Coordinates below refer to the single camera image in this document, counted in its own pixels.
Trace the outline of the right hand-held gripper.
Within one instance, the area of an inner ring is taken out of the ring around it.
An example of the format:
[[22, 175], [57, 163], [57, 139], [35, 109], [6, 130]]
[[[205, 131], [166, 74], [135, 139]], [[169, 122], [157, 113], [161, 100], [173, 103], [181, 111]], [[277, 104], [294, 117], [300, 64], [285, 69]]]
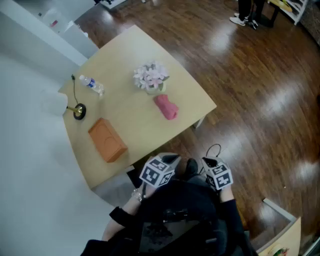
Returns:
[[220, 191], [232, 185], [231, 169], [221, 158], [205, 156], [201, 159], [207, 182]]

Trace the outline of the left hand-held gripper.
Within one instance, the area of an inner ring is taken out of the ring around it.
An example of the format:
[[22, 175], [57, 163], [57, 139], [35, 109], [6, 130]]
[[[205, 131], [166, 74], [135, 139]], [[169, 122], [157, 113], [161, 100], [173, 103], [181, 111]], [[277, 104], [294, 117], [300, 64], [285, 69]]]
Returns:
[[139, 178], [153, 188], [162, 187], [175, 175], [180, 161], [176, 153], [160, 153], [145, 163]]

